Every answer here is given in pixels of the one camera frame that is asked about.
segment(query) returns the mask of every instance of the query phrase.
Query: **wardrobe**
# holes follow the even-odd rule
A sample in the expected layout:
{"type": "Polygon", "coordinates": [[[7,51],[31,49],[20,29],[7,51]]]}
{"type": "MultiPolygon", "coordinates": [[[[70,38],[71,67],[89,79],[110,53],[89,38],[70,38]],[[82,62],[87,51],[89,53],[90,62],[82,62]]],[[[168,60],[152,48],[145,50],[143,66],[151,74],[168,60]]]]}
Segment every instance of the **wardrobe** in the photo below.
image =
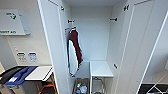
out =
{"type": "Polygon", "coordinates": [[[76,78],[91,82],[90,63],[95,61],[105,62],[113,74],[103,77],[106,94],[138,93],[162,33],[167,0],[37,1],[59,94],[72,94],[76,78]],[[72,27],[83,56],[75,77],[69,74],[67,51],[72,27]]]}

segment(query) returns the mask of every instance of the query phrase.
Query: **white shelf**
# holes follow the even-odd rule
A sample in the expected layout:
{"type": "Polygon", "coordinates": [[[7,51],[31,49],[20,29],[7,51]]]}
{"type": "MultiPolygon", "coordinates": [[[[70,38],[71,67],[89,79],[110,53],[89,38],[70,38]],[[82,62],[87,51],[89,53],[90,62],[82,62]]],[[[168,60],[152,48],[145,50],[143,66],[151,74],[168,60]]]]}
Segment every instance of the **white shelf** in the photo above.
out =
{"type": "Polygon", "coordinates": [[[113,77],[106,61],[90,61],[90,73],[92,77],[113,77]]]}
{"type": "Polygon", "coordinates": [[[42,80],[46,81],[52,74],[52,66],[39,66],[25,80],[42,80]]]}

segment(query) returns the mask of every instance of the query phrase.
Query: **open cabinet door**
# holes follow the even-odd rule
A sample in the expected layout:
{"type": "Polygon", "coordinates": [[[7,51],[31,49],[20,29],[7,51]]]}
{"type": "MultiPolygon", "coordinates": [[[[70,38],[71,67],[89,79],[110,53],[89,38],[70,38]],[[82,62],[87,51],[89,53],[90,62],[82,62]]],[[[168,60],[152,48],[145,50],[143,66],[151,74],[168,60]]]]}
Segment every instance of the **open cabinet door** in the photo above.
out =
{"type": "Polygon", "coordinates": [[[123,27],[127,37],[115,94],[137,94],[168,9],[167,0],[129,0],[128,4],[123,27]]]}
{"type": "Polygon", "coordinates": [[[50,0],[38,0],[38,4],[58,94],[71,94],[67,49],[61,29],[61,7],[50,0]]]}

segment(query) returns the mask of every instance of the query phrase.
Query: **red garment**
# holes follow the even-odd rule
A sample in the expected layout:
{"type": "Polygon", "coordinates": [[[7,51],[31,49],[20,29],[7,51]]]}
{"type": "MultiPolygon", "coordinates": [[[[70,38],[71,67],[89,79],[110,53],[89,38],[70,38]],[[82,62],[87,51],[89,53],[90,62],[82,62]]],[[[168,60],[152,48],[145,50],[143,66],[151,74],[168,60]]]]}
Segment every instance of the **red garment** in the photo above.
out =
{"type": "Polygon", "coordinates": [[[73,46],[75,47],[75,51],[76,51],[76,56],[77,56],[77,60],[78,60],[78,67],[81,64],[82,60],[82,54],[81,54],[81,49],[79,47],[79,43],[78,43],[78,32],[76,30],[72,30],[69,40],[72,41],[73,46]]]}

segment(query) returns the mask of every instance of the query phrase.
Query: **white box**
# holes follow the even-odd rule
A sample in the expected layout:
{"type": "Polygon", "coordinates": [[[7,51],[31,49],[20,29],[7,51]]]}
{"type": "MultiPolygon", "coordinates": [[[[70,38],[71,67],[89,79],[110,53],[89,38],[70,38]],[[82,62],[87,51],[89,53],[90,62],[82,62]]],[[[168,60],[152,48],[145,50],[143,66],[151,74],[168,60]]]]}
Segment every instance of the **white box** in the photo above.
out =
{"type": "Polygon", "coordinates": [[[30,29],[23,11],[17,9],[0,10],[1,35],[26,35],[30,29]]]}

